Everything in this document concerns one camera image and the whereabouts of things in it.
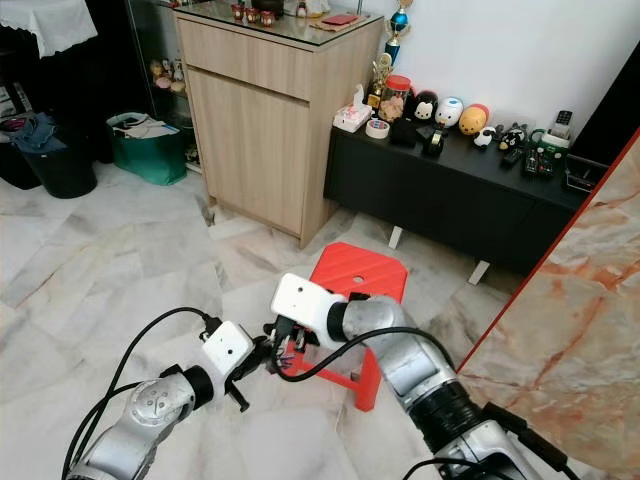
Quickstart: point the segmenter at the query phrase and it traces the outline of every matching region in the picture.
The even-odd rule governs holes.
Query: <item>blue trophy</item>
[[[405,8],[409,7],[413,0],[399,0],[398,3],[398,10],[384,24],[390,37],[384,46],[384,51],[391,55],[392,64],[395,63],[400,51],[400,39],[411,31],[409,17],[405,12]]]

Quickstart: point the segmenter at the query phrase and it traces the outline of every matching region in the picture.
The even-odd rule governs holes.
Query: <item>jar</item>
[[[260,19],[263,27],[270,27],[276,21],[276,14],[268,10],[260,12]]]
[[[234,3],[231,5],[231,12],[235,20],[242,20],[244,17],[244,5],[241,3]]]
[[[410,89],[411,80],[407,77],[390,75],[382,92],[378,116],[389,123],[402,117],[404,104]]]
[[[260,19],[260,10],[257,8],[247,8],[247,22],[256,23]]]

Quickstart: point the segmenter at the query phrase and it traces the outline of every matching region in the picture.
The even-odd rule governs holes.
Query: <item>green shopping bag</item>
[[[107,120],[113,147],[113,162],[150,183],[173,185],[187,176],[184,145],[179,130],[161,137],[126,138],[116,135],[113,129],[124,121],[141,121],[147,117],[142,113],[128,112]]]

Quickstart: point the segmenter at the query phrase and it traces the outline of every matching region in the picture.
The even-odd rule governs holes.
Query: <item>red plastic stool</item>
[[[311,281],[347,298],[357,292],[388,295],[401,302],[408,274],[407,269],[393,258],[346,243],[333,243],[322,252]],[[291,365],[286,368],[289,375],[313,367],[304,361],[304,353],[293,351],[293,342],[289,343],[287,353],[293,355]],[[320,371],[318,376],[353,390],[357,409],[368,412],[375,406],[382,375],[371,349],[365,351],[360,380],[354,381],[327,369]]]

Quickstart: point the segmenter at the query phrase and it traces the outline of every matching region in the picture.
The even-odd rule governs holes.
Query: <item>glass tabletop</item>
[[[271,27],[262,27],[259,24],[253,24],[247,22],[245,16],[242,21],[234,20],[231,15],[231,4],[237,3],[234,0],[215,0],[204,3],[196,3],[193,5],[178,7],[176,11],[196,15],[198,17],[207,18],[209,20],[215,20],[218,22],[235,25],[237,27],[246,28],[248,30],[255,30],[262,33],[284,37],[296,42],[308,43],[310,45],[321,46],[325,43],[331,42],[336,38],[340,38],[349,32],[357,30],[360,27],[375,22],[381,15],[370,14],[362,12],[362,16],[365,18],[352,26],[345,28],[339,32],[327,32],[311,26],[312,22],[317,21],[317,18],[297,18],[284,15],[282,18],[276,20]],[[326,14],[327,17],[333,15],[339,15],[341,13],[347,13],[346,8],[331,7],[331,12]]]

